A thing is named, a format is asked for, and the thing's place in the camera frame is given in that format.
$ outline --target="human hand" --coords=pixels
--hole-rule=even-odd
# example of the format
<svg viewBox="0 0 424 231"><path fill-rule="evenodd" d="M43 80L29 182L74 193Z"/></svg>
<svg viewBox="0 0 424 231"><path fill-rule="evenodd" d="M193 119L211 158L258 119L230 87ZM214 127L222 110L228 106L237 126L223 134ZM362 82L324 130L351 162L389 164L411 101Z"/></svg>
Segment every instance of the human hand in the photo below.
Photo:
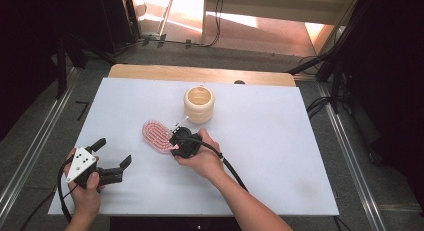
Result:
<svg viewBox="0 0 424 231"><path fill-rule="evenodd" d="M220 152L219 144L209 136L206 129L200 129L198 134L202 138L203 142L211 145L218 152ZM180 165L188 166L194 169L194 171L196 171L196 173L198 173L200 176L209 180L211 180L211 178L214 176L225 174L223 164L218 158L218 155L203 145L200 146L196 155L188 159L175 156L175 160L177 160Z"/></svg>
<svg viewBox="0 0 424 231"><path fill-rule="evenodd" d="M73 148L66 159L69 159L75 153L75 151L76 149ZM66 176L69 173L70 167L71 163L65 166L64 173ZM76 187L77 184L75 182L70 182L68 184L69 190L72 190L76 187L71 192L75 206L72 222L76 222L77 224L82 225L82 227L91 226L91 223L96 218L100 209L100 194L97 192L99 181L99 174L97 172L93 172L88 177L86 189L81 186Z"/></svg>

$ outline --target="pink object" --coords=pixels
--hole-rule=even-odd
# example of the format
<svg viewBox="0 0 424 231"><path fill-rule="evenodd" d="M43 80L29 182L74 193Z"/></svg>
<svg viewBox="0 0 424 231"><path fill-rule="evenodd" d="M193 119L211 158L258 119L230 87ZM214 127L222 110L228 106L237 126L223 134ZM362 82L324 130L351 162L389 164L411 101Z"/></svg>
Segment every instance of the pink object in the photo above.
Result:
<svg viewBox="0 0 424 231"><path fill-rule="evenodd" d="M143 125L144 139L157 151L168 153L173 145L169 143L172 132L155 120L149 120Z"/></svg>

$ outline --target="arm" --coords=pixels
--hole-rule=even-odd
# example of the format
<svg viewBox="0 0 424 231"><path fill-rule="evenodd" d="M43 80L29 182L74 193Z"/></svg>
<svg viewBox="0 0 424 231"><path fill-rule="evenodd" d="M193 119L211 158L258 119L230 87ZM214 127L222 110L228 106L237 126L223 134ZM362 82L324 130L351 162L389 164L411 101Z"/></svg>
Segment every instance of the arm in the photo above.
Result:
<svg viewBox="0 0 424 231"><path fill-rule="evenodd" d="M75 153L75 149L71 150L67 159L70 158L73 153ZM68 175L70 167L71 164L65 167L65 175ZM90 229L100 209L100 194L97 192L99 180L99 174L93 172L88 177L86 189L78 186L72 191L71 196L74 201L75 211L66 230L84 231ZM75 185L75 182L69 183L69 190L72 190Z"/></svg>
<svg viewBox="0 0 424 231"><path fill-rule="evenodd" d="M219 151L219 144L211 139L205 129L201 129L199 135ZM213 151L201 146L195 156L189 159L176 157L176 160L181 165L193 168L220 191L242 230L291 230L277 214L225 173L221 160Z"/></svg>

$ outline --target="white board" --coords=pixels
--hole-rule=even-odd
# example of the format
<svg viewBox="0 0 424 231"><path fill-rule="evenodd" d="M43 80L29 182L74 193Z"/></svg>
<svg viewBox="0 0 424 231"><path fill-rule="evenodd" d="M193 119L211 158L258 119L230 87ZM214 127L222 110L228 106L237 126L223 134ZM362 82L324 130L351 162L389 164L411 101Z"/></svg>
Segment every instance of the white board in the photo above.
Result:
<svg viewBox="0 0 424 231"><path fill-rule="evenodd" d="M185 92L199 84L215 94L213 117L202 127L253 196L279 215L339 214L298 88L114 78L103 79L75 145L106 138L95 154L102 168L118 167L132 155L123 182L102 190L101 214L232 215L206 179L142 138L148 120L168 128L180 121ZM201 127L183 126L193 132ZM67 193L64 179L63 187ZM72 199L66 202L72 212ZM49 214L62 214L57 195Z"/></svg>

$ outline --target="cream cup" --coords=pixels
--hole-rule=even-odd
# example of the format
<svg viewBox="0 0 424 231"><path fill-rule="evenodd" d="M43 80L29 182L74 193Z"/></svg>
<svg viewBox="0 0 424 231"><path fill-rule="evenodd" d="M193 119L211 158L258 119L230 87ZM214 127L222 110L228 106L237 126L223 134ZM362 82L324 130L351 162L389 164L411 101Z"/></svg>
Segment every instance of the cream cup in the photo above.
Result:
<svg viewBox="0 0 424 231"><path fill-rule="evenodd" d="M189 89L184 95L184 112L188 120L195 124L203 124L212 118L215 97L204 86Z"/></svg>

